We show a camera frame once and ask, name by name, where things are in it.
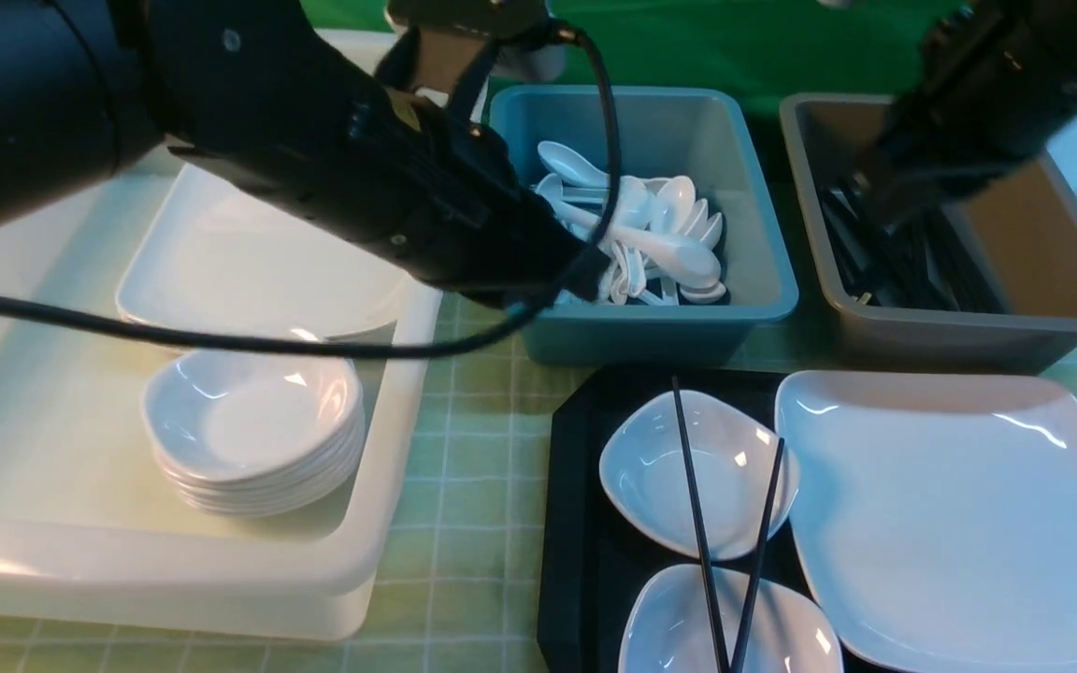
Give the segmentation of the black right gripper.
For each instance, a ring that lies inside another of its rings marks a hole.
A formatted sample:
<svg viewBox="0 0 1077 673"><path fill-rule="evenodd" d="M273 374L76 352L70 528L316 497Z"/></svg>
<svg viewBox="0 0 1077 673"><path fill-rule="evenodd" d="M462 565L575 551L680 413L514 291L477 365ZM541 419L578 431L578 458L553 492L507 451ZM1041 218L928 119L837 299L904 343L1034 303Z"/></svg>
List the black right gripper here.
<svg viewBox="0 0 1077 673"><path fill-rule="evenodd" d="M940 121L922 94L903 94L852 163L856 212L897 225L957 204L1029 165L1051 136L1053 112L1040 106L995 101Z"/></svg>

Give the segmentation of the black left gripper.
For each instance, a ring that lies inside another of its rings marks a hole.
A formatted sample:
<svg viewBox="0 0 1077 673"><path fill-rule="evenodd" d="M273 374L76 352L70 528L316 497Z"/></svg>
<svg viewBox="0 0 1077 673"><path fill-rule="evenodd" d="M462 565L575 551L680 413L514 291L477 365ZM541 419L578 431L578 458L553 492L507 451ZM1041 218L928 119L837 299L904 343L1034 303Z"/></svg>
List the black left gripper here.
<svg viewBox="0 0 1077 673"><path fill-rule="evenodd" d="M482 86L440 106L379 84L321 92L313 222L433 288L500 306L593 290L603 255L526 190L501 137L474 120Z"/></svg>

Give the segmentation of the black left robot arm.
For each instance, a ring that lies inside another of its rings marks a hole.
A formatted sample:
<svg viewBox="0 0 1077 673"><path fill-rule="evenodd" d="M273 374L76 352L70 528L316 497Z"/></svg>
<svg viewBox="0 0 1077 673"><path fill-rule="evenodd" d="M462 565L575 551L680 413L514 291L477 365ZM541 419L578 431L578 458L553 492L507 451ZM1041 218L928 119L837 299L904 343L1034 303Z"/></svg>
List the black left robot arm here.
<svg viewBox="0 0 1077 673"><path fill-rule="evenodd" d="M165 146L433 288L494 306L606 260L471 120L492 74L557 76L546 1L389 1L372 72L299 1L0 1L0 226Z"/></svg>

